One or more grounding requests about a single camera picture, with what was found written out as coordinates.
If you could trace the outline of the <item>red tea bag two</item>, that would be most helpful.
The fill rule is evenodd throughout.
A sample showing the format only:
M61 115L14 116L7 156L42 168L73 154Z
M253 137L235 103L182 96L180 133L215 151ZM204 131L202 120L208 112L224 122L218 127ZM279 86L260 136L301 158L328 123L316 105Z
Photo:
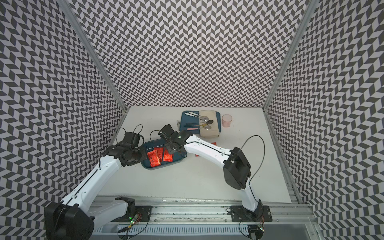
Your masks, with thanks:
M173 155L170 154L168 151L165 151L163 155L163 162L173 162Z

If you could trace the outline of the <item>teal plastic storage box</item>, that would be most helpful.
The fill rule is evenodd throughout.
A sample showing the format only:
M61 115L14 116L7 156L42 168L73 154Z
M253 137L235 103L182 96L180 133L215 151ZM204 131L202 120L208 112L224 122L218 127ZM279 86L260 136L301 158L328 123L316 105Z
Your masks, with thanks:
M182 161L186 156L180 153L170 154L162 139L144 143L146 150L145 159L141 165L147 170L155 170Z

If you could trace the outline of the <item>red tea bag three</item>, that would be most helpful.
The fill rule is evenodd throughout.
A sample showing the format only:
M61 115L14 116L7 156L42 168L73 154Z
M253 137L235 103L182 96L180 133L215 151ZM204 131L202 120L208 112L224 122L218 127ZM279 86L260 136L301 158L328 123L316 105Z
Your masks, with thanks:
M151 152L148 152L148 158L150 161L150 167L158 167L161 165L161 159L159 158L159 154L157 150L153 150Z

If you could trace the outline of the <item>red tea bag five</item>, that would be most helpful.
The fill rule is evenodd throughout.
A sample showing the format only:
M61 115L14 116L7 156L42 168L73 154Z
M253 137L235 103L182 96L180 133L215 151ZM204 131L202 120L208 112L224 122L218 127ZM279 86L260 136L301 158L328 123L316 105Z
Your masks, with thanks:
M161 163L163 161L163 156L164 156L164 148L163 147L157 147L155 148L157 154L158 154L158 157L159 157L159 162Z

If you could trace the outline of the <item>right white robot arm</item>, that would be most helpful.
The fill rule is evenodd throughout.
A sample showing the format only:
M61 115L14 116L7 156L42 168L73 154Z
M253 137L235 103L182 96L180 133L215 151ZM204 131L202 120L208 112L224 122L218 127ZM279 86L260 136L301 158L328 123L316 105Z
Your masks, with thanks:
M170 154L195 154L214 163L223 169L225 182L232 188L241 191L242 206L250 212L255 212L261 205L259 198L251 187L251 164L241 148L232 150L213 145L192 134L189 131L173 130L171 125L165 125L158 133L165 141L165 147Z

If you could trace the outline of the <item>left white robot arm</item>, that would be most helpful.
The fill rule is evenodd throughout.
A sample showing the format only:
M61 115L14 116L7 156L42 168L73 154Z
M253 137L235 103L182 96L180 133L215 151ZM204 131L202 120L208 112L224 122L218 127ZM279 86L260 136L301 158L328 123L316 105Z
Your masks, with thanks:
M88 240L93 231L116 219L135 223L135 200L117 197L107 206L90 207L108 180L122 167L141 163L147 157L144 147L119 143L103 153L99 164L59 203L45 207L45 229L49 240Z

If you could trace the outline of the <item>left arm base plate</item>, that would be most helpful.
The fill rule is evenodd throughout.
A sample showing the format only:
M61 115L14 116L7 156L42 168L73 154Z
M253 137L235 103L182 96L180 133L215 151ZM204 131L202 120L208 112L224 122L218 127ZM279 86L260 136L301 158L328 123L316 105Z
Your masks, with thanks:
M152 216L152 206L137 206L135 211L115 220L123 223L148 223Z

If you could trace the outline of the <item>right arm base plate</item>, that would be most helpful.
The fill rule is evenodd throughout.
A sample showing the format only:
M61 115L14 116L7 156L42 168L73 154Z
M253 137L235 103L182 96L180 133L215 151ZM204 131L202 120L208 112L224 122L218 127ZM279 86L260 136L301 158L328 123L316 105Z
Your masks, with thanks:
M232 222L261 222L265 223L273 221L272 213L269 206L260 205L255 211L245 209L243 206L230 206L228 208Z

